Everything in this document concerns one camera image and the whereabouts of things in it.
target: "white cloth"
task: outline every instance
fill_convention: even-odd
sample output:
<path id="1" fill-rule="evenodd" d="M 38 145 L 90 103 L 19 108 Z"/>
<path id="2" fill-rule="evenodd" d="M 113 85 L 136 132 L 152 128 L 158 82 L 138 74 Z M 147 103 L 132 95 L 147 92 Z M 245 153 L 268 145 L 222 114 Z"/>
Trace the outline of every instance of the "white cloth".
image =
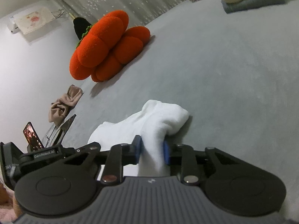
<path id="1" fill-rule="evenodd" d="M 54 19 L 55 17 L 48 8 L 41 7 L 35 12 L 32 12 L 30 14 L 27 14 L 26 16 L 16 19 L 15 22 L 19 29 L 23 32 L 23 34 L 28 34 L 41 28 L 46 23 Z"/>
<path id="2" fill-rule="evenodd" d="M 116 124 L 104 122 L 99 125 L 88 143 L 96 141 L 100 143 L 101 151 L 105 151 L 116 144 L 131 143 L 135 135 L 140 135 L 144 149 L 139 164 L 124 167 L 124 176 L 167 176 L 169 170 L 164 164 L 164 138 L 177 133 L 188 117 L 188 111 L 179 105 L 149 100 L 141 111 L 127 119 Z"/>

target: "gray bed sheet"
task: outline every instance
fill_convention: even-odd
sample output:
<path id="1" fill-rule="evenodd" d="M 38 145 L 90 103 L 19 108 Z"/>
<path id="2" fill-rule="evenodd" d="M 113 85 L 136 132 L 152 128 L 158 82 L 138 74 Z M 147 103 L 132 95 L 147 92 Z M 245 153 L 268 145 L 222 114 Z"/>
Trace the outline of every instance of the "gray bed sheet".
<path id="1" fill-rule="evenodd" d="M 148 24 L 143 52 L 84 94 L 64 147 L 80 147 L 104 121 L 119 122 L 149 99 L 191 117 L 170 140 L 215 146 L 279 176 L 282 213 L 299 220 L 299 0 L 226 14 L 221 0 L 183 2 Z"/>

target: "black phone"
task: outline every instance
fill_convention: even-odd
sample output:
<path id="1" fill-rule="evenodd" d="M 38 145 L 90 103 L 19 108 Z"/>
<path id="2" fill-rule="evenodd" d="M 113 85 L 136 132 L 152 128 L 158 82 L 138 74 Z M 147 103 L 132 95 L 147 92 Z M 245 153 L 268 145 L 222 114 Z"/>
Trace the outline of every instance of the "black phone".
<path id="1" fill-rule="evenodd" d="M 25 126 L 23 133 L 32 151 L 37 151 L 44 148 L 37 133 L 35 132 L 31 122 L 28 122 Z"/>

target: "folded blue-gray cloth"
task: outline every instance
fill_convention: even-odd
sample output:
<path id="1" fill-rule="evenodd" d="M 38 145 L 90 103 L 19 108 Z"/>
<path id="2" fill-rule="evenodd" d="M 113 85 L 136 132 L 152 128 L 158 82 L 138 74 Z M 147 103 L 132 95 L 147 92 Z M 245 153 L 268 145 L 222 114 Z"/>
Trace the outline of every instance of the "folded blue-gray cloth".
<path id="1" fill-rule="evenodd" d="M 285 4 L 285 0 L 243 0 L 238 3 L 226 3 L 221 1 L 224 11 L 226 13 L 234 13 L 249 9 L 255 9 L 270 5 Z"/>

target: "silver bolt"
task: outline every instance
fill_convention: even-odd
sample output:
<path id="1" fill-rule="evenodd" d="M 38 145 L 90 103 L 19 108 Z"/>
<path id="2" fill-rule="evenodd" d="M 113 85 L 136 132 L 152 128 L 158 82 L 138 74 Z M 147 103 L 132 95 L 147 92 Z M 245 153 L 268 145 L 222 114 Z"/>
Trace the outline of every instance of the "silver bolt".
<path id="1" fill-rule="evenodd" d="M 193 184 L 193 183 L 196 183 L 198 181 L 198 177 L 196 177 L 194 175 L 188 175 L 188 176 L 184 177 L 184 181 L 186 183 Z"/>
<path id="2" fill-rule="evenodd" d="M 105 183 L 112 183 L 117 180 L 117 177 L 115 175 L 105 175 L 104 177 L 102 177 L 102 180 Z"/>

